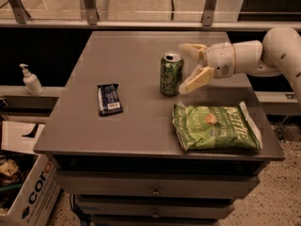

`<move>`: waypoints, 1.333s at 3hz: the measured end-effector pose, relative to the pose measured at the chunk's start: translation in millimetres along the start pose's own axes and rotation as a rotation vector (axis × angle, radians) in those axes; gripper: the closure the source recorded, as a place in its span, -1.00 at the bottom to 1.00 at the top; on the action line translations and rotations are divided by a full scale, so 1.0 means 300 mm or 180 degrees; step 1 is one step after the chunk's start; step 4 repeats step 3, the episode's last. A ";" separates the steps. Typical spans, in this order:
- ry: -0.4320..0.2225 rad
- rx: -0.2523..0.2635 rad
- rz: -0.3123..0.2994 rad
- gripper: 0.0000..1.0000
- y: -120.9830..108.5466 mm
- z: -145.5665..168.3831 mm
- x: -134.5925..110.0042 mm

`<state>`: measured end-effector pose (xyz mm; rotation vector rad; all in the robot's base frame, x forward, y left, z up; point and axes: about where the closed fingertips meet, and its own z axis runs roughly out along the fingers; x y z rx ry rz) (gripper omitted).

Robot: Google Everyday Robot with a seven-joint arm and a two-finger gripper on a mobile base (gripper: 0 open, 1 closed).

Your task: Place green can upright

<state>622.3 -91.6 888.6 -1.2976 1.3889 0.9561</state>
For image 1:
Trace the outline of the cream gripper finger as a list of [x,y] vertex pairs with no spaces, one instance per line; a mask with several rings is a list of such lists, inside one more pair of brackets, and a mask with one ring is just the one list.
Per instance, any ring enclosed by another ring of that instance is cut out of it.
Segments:
[[179,93],[187,94],[203,87],[207,85],[213,77],[213,68],[197,65],[193,72],[180,84]]
[[179,49],[182,54],[196,62],[200,62],[203,59],[203,52],[207,49],[207,46],[205,44],[181,43]]

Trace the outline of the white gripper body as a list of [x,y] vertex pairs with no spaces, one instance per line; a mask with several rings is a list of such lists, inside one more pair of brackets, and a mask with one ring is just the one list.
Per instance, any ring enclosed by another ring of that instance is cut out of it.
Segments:
[[231,43],[217,43],[203,52],[203,65],[211,78],[231,77],[235,72],[235,54]]

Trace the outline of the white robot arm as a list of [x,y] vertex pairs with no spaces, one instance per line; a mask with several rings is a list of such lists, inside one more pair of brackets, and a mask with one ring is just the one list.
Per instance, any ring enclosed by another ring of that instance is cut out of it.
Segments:
[[274,27],[265,34],[263,41],[222,42],[211,46],[182,43],[179,49],[198,63],[180,84],[180,94],[204,87],[213,78],[227,78],[236,73],[283,74],[301,104],[301,37],[293,28]]

